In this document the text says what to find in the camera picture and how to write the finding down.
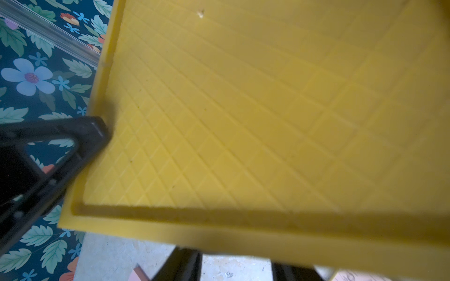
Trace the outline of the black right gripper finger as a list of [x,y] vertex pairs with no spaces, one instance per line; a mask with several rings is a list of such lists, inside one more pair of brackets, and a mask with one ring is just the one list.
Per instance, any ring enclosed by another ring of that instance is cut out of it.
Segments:
[[[30,142],[69,139],[74,148],[45,173],[26,154]],[[1,125],[1,254],[53,208],[69,183],[109,143],[100,117],[38,120]]]

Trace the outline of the yellow drawer cabinet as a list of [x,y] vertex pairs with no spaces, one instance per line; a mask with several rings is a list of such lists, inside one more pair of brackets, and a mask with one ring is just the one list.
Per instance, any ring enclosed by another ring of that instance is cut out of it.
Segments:
[[59,226],[450,278],[448,1],[115,1]]

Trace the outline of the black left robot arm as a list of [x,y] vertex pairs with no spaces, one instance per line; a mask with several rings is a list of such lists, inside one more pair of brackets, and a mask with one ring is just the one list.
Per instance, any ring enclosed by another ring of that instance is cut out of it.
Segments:
[[203,254],[195,249],[175,247],[152,281],[199,281]]

